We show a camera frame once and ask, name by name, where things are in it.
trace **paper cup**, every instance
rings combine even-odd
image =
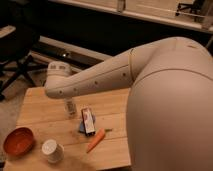
[[[64,157],[64,148],[53,139],[49,139],[42,145],[42,153],[49,163],[57,163]]]

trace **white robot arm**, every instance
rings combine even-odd
[[[48,66],[46,94],[67,98],[131,86],[127,137],[134,171],[213,170],[213,61],[174,37],[130,49],[70,76]]]

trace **wooden tabletop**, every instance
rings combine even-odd
[[[30,128],[36,144],[24,156],[9,158],[5,171],[92,171],[130,165],[126,137],[126,103],[129,89],[73,98],[77,114],[69,118],[63,100],[50,99],[44,89],[30,88],[26,92],[17,127]],[[81,122],[81,109],[90,107],[96,117],[95,128],[112,129],[104,140],[90,153],[86,153],[88,142],[84,134],[78,132]],[[55,139],[64,146],[64,159],[57,164],[49,164],[41,152],[47,139]]]

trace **carrot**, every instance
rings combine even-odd
[[[95,135],[95,137],[89,143],[89,145],[87,147],[87,153],[89,153],[105,137],[105,134],[106,134],[105,129],[100,129],[98,131],[98,133]]]

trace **terracotta bowl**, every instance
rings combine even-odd
[[[10,156],[17,157],[28,152],[34,142],[33,133],[29,128],[17,128],[5,139],[4,151]]]

